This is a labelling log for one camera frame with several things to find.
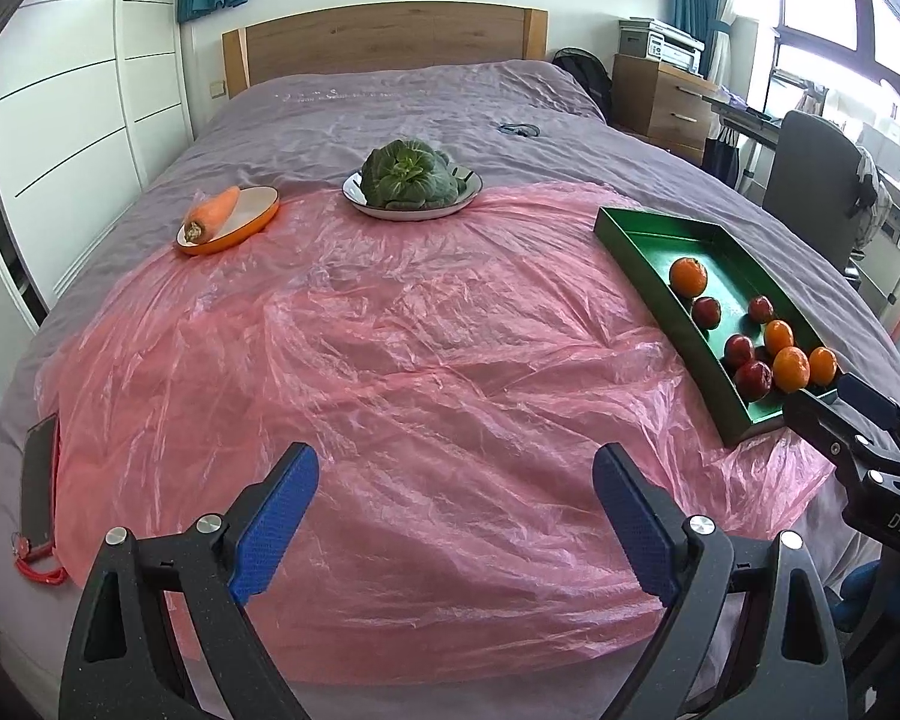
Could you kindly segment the wooden drawer cabinet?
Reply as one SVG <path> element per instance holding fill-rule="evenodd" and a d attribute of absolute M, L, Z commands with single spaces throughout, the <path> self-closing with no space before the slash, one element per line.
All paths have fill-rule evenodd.
<path fill-rule="evenodd" d="M 718 86 L 665 62 L 616 54 L 611 112 L 619 130 L 700 166 L 713 119 Z"/>

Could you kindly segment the purple bed cover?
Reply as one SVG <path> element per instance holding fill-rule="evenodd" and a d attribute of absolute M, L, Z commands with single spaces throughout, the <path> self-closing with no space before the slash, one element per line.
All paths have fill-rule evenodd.
<path fill-rule="evenodd" d="M 505 122 L 533 124 L 541 133 L 505 135 L 497 130 Z M 829 263 L 731 188 L 606 127 L 589 96 L 552 65 L 502 62 L 263 83 L 222 107 L 126 211 L 46 317 L 2 399 L 0 661 L 41 715 L 56 712 L 82 585 L 56 550 L 56 484 L 50 551 L 23 557 L 19 541 L 25 439 L 37 422 L 56 415 L 38 406 L 37 379 L 46 361 L 95 317 L 119 278 L 161 245 L 187 255 L 176 249 L 175 236 L 196 195 L 214 197 L 233 185 L 272 187 L 279 210 L 325 188 L 344 199 L 344 181 L 361 171 L 375 148 L 408 138 L 482 177 L 481 193 L 464 210 L 494 188 L 585 184 L 613 192 L 611 206 L 720 224 L 774 275 L 848 369 L 900 399 L 898 351 Z M 824 463 L 826 481 L 790 528 L 805 537 L 821 577 L 836 583 L 878 548 L 842 522 L 844 495 Z M 326 718 L 379 717 L 386 709 L 419 718 L 592 717 L 626 678 L 644 640 L 593 660 L 496 678 L 356 686 L 290 681 L 304 704 Z"/>

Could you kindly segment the dark small object on bed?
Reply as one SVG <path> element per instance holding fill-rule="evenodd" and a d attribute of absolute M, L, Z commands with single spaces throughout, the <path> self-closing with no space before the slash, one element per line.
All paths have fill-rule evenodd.
<path fill-rule="evenodd" d="M 541 130 L 536 125 L 533 124 L 525 124 L 525 122 L 505 122 L 505 124 L 500 124 L 497 127 L 497 130 L 500 133 L 505 133 L 505 135 L 514 135 L 514 137 L 521 138 L 538 138 Z"/>

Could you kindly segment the pink plastic sheet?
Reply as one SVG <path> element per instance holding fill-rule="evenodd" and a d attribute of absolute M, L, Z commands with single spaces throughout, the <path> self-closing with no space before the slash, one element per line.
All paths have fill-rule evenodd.
<path fill-rule="evenodd" d="M 325 188 L 221 254 L 161 245 L 38 374 L 66 571 L 84 582 L 115 525 L 222 511 L 305 442 L 317 495 L 248 606 L 286 678 L 496 678 L 644 640 L 660 608 L 593 492 L 601 445 L 749 538 L 797 522 L 827 468 L 784 429 L 722 444 L 595 239 L 615 203 L 535 184 L 386 223 Z"/>

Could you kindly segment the black smartphone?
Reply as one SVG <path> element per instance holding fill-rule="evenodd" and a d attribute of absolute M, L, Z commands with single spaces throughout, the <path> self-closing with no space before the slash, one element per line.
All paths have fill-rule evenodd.
<path fill-rule="evenodd" d="M 35 559 L 52 547 L 58 447 L 56 415 L 37 422 L 27 433 L 20 477 L 19 541 L 23 557 Z"/>

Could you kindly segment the white wardrobe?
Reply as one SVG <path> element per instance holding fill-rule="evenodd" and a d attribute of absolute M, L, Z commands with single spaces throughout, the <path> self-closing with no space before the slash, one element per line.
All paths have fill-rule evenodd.
<path fill-rule="evenodd" d="M 22 0 L 0 32 L 0 210 L 43 307 L 191 140 L 175 0 Z"/>

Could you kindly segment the small red apple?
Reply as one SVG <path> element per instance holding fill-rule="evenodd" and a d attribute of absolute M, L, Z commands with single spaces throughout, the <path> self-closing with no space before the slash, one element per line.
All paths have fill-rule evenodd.
<path fill-rule="evenodd" d="M 756 359 L 752 339 L 743 333 L 733 333 L 724 346 L 724 358 L 728 367 L 740 369 Z"/>
<path fill-rule="evenodd" d="M 738 367 L 733 376 L 736 392 L 745 403 L 762 400 L 774 385 L 772 369 L 763 361 L 749 361 Z"/>

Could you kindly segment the orange fruit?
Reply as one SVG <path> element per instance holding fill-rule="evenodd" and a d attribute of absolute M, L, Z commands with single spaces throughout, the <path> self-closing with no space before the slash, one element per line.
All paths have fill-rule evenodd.
<path fill-rule="evenodd" d="M 676 296 L 694 301 L 706 291 L 709 272 L 706 266 L 694 257 L 679 257 L 670 265 L 668 281 Z"/>
<path fill-rule="evenodd" d="M 774 319 L 767 322 L 763 328 L 763 339 L 766 351 L 773 357 L 777 356 L 785 348 L 795 344 L 795 335 L 790 325 L 785 320 Z"/>
<path fill-rule="evenodd" d="M 809 382 L 816 387 L 826 388 L 834 382 L 839 372 L 839 361 L 831 348 L 818 346 L 808 356 Z"/>
<path fill-rule="evenodd" d="M 784 394 L 802 390 L 811 379 L 808 356 L 798 346 L 782 348 L 772 361 L 772 380 Z"/>

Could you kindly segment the green rectangular tray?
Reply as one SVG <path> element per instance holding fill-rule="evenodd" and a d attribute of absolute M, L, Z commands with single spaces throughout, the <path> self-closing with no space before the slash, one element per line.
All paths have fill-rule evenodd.
<path fill-rule="evenodd" d="M 803 353 L 823 340 L 769 271 L 717 224 L 605 206 L 595 234 L 678 351 L 724 444 L 781 427 L 785 394 L 777 385 L 748 400 L 735 382 L 745 346 L 770 361 L 752 301 L 769 302 Z"/>

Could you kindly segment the orange carrot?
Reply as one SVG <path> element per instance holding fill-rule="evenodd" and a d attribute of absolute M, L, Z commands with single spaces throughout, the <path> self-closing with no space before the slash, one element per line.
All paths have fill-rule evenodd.
<path fill-rule="evenodd" d="M 238 199 L 240 188 L 233 185 L 214 197 L 196 202 L 183 220 L 183 241 L 193 245 L 209 242 L 224 227 Z"/>

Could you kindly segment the grey printer on cabinet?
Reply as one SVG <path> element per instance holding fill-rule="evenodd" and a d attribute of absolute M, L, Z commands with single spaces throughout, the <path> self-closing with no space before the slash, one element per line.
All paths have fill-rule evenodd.
<path fill-rule="evenodd" d="M 655 60 L 697 75 L 704 44 L 663 21 L 631 18 L 619 21 L 617 52 L 637 59 Z"/>

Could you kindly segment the wooden headboard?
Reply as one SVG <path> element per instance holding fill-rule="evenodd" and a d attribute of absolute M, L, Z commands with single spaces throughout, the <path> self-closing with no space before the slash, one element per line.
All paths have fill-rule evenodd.
<path fill-rule="evenodd" d="M 543 60 L 549 13 L 468 2 L 323 8 L 221 36 L 227 94 L 289 75 Z"/>

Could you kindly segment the grey office chair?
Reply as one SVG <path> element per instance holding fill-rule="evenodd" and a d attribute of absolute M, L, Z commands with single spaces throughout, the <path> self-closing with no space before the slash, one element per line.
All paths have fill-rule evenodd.
<path fill-rule="evenodd" d="M 819 115 L 782 121 L 763 208 L 837 270 L 880 232 L 891 199 L 865 148 Z"/>

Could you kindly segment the orange oval plate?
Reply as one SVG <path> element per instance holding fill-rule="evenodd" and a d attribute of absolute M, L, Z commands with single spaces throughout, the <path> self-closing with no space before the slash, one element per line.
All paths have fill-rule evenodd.
<path fill-rule="evenodd" d="M 276 218 L 279 210 L 279 193 L 276 188 L 238 188 L 240 188 L 240 199 L 238 199 L 232 215 L 230 215 L 221 231 L 215 234 L 214 238 L 204 244 L 187 244 L 183 241 L 182 221 L 178 231 L 176 231 L 176 249 L 192 257 L 194 255 L 217 254 L 217 252 L 222 252 L 222 250 L 232 249 L 232 247 L 245 242 L 251 236 L 255 236 Z M 199 200 L 207 198 L 203 197 L 203 195 L 196 195 L 191 208 Z"/>

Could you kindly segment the red apple in tray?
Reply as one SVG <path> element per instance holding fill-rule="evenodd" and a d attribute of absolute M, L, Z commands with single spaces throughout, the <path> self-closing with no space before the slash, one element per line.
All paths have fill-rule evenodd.
<path fill-rule="evenodd" d="M 756 296 L 749 301 L 748 317 L 754 323 L 766 325 L 775 319 L 774 304 L 767 296 Z"/>
<path fill-rule="evenodd" d="M 712 296 L 701 296 L 692 303 L 691 317 L 702 332 L 710 332 L 722 321 L 722 306 Z"/>

